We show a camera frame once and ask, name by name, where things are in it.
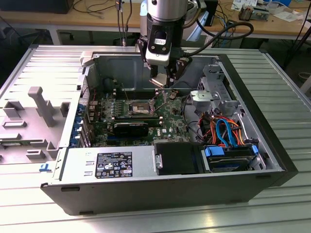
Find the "white sticker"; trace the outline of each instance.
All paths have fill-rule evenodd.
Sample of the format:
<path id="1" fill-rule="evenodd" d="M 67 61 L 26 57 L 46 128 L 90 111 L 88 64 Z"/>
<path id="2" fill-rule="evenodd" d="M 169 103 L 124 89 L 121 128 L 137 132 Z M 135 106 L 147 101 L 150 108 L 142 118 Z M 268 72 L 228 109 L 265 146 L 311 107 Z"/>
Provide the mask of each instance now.
<path id="1" fill-rule="evenodd" d="M 10 146 L 21 146 L 20 143 L 16 142 L 16 143 L 2 143 L 1 145 L 5 146 L 5 147 L 10 147 Z"/>
<path id="2" fill-rule="evenodd" d="M 155 44 L 156 45 L 165 45 L 166 40 L 164 39 L 155 39 Z"/>

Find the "computer tower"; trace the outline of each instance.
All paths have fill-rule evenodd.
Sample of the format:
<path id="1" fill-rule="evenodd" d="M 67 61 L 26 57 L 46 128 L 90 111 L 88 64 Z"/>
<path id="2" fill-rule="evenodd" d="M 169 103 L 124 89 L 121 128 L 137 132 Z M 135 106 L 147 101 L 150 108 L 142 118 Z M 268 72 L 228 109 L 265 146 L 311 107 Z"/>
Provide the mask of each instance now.
<path id="1" fill-rule="evenodd" d="M 67 14 L 74 0 L 1 0 L 1 11 L 26 11 Z"/>
<path id="2" fill-rule="evenodd" d="M 218 0 L 205 0 L 206 9 L 208 11 L 208 17 L 205 23 L 205 26 L 212 26 L 214 21 L 214 16 L 216 13 L 216 8 L 218 5 Z"/>

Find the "blue cable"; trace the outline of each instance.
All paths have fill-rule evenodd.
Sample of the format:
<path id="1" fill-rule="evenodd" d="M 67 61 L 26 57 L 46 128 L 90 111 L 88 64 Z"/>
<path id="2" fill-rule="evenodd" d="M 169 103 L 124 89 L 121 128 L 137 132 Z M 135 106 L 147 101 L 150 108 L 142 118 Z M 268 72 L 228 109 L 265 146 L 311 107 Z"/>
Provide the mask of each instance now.
<path id="1" fill-rule="evenodd" d="M 222 17 L 220 17 L 220 16 L 218 16 L 217 18 L 219 18 L 219 19 L 222 20 L 222 22 L 224 23 L 224 26 L 225 26 L 225 27 L 227 26 L 226 23 L 225 23 L 224 18 L 222 18 Z M 222 45 L 221 45 L 221 48 L 222 48 L 224 45 L 225 45 L 225 40 L 223 41 L 223 43 L 222 43 Z"/>
<path id="2" fill-rule="evenodd" d="M 220 124 L 221 122 L 225 123 L 226 127 L 227 127 L 227 131 L 228 131 L 228 137 L 229 137 L 229 141 L 230 141 L 230 144 L 233 146 L 233 147 L 238 147 L 238 144 L 237 142 L 235 141 L 234 137 L 232 136 L 232 131 L 231 131 L 231 128 L 230 128 L 230 125 L 229 125 L 229 122 L 226 121 L 225 119 L 219 119 L 216 123 L 216 133 L 217 133 L 217 136 L 218 138 L 225 144 L 226 147 L 229 147 L 228 143 L 222 138 L 221 134 L 220 134 Z"/>

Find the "metal bracket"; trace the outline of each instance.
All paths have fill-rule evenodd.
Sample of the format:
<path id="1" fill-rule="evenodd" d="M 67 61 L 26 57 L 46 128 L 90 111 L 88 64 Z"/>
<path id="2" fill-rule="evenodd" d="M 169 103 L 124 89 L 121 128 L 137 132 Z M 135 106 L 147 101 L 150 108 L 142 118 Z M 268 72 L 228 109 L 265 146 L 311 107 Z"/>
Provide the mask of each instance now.
<path id="1" fill-rule="evenodd" d="M 157 169 L 162 169 L 163 168 L 162 155 L 161 154 L 156 154 L 155 155 L 155 167 Z"/>
<path id="2" fill-rule="evenodd" d="M 139 47 L 139 52 L 140 52 L 143 62 L 147 62 L 147 59 L 146 59 L 147 42 L 143 39 L 138 39 L 137 45 Z"/>
<path id="3" fill-rule="evenodd" d="M 181 58 L 177 60 L 178 70 L 174 75 L 174 79 L 178 80 L 185 72 L 186 67 L 192 62 L 192 58 Z"/>

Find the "warning label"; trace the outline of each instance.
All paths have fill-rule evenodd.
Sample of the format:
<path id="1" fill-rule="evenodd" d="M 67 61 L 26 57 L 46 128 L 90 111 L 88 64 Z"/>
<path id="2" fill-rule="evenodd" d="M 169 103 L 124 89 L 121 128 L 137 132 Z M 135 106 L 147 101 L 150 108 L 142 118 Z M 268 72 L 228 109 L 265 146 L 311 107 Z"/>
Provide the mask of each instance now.
<path id="1" fill-rule="evenodd" d="M 131 177 L 133 176 L 131 152 L 99 153 L 97 154 L 97 179 Z"/>

